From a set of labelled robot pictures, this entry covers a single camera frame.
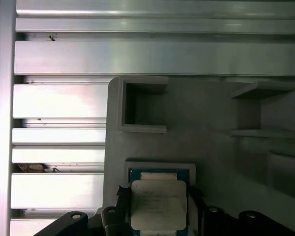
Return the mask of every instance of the horizontal metal slat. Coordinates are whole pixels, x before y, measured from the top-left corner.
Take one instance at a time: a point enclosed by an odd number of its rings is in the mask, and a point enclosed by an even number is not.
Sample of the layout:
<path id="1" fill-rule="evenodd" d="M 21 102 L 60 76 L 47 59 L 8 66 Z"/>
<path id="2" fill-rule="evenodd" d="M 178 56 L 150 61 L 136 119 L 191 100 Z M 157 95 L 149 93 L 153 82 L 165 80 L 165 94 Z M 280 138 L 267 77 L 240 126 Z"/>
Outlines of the horizontal metal slat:
<path id="1" fill-rule="evenodd" d="M 105 146 L 15 146 L 13 163 L 104 163 Z"/>
<path id="2" fill-rule="evenodd" d="M 23 128 L 106 128 L 105 118 L 27 118 L 22 119 Z"/>
<path id="3" fill-rule="evenodd" d="M 295 18 L 295 2 L 179 0 L 17 0 L 21 17 Z"/>
<path id="4" fill-rule="evenodd" d="M 14 85 L 14 118 L 103 118 L 107 85 Z"/>
<path id="5" fill-rule="evenodd" d="M 14 128 L 13 145 L 105 145 L 105 129 Z"/>
<path id="6" fill-rule="evenodd" d="M 48 75 L 48 76 L 37 76 L 28 75 L 24 77 L 25 84 L 31 85 L 78 85 L 78 84 L 96 84 L 96 85 L 108 85 L 109 82 L 116 76 L 114 75 L 97 75 L 97 76 L 75 76 L 75 75 Z"/>
<path id="7" fill-rule="evenodd" d="M 11 208 L 100 208 L 102 174 L 12 174 Z"/>
<path id="8" fill-rule="evenodd" d="M 15 73 L 295 75 L 295 43 L 18 41 Z"/>
<path id="9" fill-rule="evenodd" d="M 16 31 L 295 34 L 295 20 L 17 18 Z"/>
<path id="10" fill-rule="evenodd" d="M 33 236 L 56 219 L 12 219 L 10 236 Z"/>

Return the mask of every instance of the metal panel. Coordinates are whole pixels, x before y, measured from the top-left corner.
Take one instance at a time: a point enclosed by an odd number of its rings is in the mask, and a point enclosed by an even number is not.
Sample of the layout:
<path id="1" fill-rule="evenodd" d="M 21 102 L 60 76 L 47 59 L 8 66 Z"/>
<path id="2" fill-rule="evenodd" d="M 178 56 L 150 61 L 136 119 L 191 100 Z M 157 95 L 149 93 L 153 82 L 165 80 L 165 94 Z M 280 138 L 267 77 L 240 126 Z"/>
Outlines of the metal panel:
<path id="1" fill-rule="evenodd" d="M 10 236 L 33 236 L 55 219 L 12 219 L 10 222 Z"/>
<path id="2" fill-rule="evenodd" d="M 179 0 L 18 0 L 21 17 L 295 18 L 295 2 Z"/>
<path id="3" fill-rule="evenodd" d="M 200 32 L 295 34 L 295 20 L 17 18 L 18 32 Z"/>
<path id="4" fill-rule="evenodd" d="M 0 1 L 0 236 L 9 235 L 16 1 Z"/>
<path id="5" fill-rule="evenodd" d="M 14 85 L 14 118 L 104 118 L 107 85 Z"/>
<path id="6" fill-rule="evenodd" d="M 295 75 L 295 44 L 19 41 L 15 73 Z"/>
<path id="7" fill-rule="evenodd" d="M 100 208 L 103 201 L 103 176 L 13 174 L 11 208 Z"/>
<path id="8" fill-rule="evenodd" d="M 13 163 L 104 163 L 105 146 L 16 146 Z"/>
<path id="9" fill-rule="evenodd" d="M 14 145 L 105 145 L 105 129 L 13 129 Z"/>

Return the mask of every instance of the metal frame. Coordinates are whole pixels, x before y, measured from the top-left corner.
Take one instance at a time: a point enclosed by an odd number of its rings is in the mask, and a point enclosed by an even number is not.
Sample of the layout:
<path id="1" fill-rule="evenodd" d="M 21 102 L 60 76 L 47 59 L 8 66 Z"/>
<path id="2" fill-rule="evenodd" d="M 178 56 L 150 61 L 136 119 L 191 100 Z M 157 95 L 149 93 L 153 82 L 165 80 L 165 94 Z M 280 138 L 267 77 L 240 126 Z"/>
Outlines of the metal frame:
<path id="1" fill-rule="evenodd" d="M 16 1 L 0 0 L 0 235 L 9 235 Z"/>
<path id="2" fill-rule="evenodd" d="M 24 41 L 16 43 L 14 55 L 15 32 L 25 37 L 18 38 Z M 55 42 L 49 38 L 51 33 L 58 34 Z M 31 84 L 28 89 L 40 85 L 40 88 L 47 88 L 43 84 L 50 84 L 55 85 L 50 87 L 52 90 L 64 84 L 107 85 L 119 74 L 215 74 L 214 79 L 226 82 L 238 78 L 219 75 L 291 76 L 295 75 L 295 41 L 294 38 L 289 41 L 291 34 L 295 34 L 295 2 L 1 0 L 0 236 L 9 235 L 10 229 L 12 139 L 17 146 L 14 160 L 18 163 L 30 161 L 31 148 L 44 150 L 46 155 L 49 153 L 49 159 L 44 162 L 62 163 L 65 158 L 56 154 L 60 151 L 66 155 L 70 149 L 65 146 L 74 146 L 73 149 L 80 146 L 79 154 L 87 153 L 80 160 L 68 155 L 70 162 L 93 163 L 102 160 L 105 145 L 103 124 L 106 118 L 102 117 L 102 111 L 88 110 L 79 119 L 64 117 L 72 115 L 69 110 L 57 111 L 58 115 L 49 112 L 51 117 L 41 119 L 35 117 L 39 114 L 37 110 L 22 112 L 20 102 L 15 118 L 23 119 L 23 129 L 12 131 L 14 74 L 24 79 L 23 84 Z M 199 53 L 193 57 L 186 51 Z M 266 53 L 272 56 L 267 58 L 274 62 L 272 66 L 263 61 Z M 240 80 L 251 82 L 246 78 Z M 48 93 L 43 94 L 43 98 L 48 98 Z M 105 100 L 105 97 L 97 96 L 96 99 Z M 59 150 L 54 145 L 64 148 Z M 99 150 L 88 149 L 94 145 Z M 43 159 L 40 155 L 31 161 Z"/>

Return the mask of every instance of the screw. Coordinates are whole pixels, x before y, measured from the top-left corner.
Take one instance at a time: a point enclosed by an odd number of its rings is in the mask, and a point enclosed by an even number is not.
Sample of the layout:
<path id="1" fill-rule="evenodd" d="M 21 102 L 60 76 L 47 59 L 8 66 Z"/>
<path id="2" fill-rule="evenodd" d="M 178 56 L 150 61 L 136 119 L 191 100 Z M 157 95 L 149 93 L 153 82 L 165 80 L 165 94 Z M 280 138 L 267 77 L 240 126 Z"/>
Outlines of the screw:
<path id="1" fill-rule="evenodd" d="M 211 208 L 209 209 L 209 211 L 216 213 L 216 212 L 218 212 L 218 209 L 215 208 L 215 207 L 211 207 Z"/>
<path id="2" fill-rule="evenodd" d="M 246 216 L 249 218 L 256 218 L 256 215 L 254 213 L 247 213 Z"/>
<path id="3" fill-rule="evenodd" d="M 72 215 L 72 219 L 79 219 L 81 217 L 81 215 L 80 214 L 75 214 L 75 215 Z"/>

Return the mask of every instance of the metal enclosure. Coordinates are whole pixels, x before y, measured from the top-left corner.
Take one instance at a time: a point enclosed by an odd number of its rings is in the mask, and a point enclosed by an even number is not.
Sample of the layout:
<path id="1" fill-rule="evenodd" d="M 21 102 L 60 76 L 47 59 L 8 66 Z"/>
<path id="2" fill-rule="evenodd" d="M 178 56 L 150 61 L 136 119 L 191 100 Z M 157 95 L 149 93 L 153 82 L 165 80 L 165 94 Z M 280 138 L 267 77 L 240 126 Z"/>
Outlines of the metal enclosure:
<path id="1" fill-rule="evenodd" d="M 0 236 L 102 206 L 108 83 L 123 74 L 295 81 L 295 2 L 0 0 Z"/>

